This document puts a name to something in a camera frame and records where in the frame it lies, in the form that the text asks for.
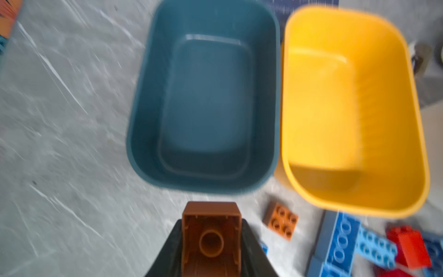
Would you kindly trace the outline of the light blue long lego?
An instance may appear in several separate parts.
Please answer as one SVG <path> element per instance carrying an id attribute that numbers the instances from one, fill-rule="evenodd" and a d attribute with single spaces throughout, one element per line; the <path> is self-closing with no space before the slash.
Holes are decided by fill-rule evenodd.
<path id="1" fill-rule="evenodd" d="M 268 254 L 268 247 L 266 246 L 266 244 L 260 241 L 259 245 L 262 248 L 262 250 L 264 251 L 265 255 L 267 255 Z"/>

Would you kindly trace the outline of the brown lego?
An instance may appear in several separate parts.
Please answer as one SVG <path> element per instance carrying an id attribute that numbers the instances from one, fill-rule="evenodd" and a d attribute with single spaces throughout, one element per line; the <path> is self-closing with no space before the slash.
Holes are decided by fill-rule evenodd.
<path id="1" fill-rule="evenodd" d="M 241 275 L 242 215 L 234 202 L 188 202 L 182 213 L 183 277 Z"/>
<path id="2" fill-rule="evenodd" d="M 291 241 L 298 219 L 299 216 L 285 205 L 273 201 L 266 209 L 263 224 L 285 240 Z"/>

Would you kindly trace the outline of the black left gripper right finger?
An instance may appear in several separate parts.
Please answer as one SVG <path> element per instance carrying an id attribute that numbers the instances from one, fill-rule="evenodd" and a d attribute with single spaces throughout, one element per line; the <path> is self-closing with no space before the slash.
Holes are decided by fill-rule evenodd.
<path id="1" fill-rule="evenodd" d="M 241 276 L 278 277 L 247 220 L 242 220 Z"/>

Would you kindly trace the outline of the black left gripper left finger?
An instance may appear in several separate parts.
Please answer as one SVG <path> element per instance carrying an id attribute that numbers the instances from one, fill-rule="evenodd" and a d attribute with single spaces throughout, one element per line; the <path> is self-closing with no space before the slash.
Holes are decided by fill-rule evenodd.
<path id="1" fill-rule="evenodd" d="M 180 277 L 181 259 L 182 220 L 179 219 L 145 277 Z"/>

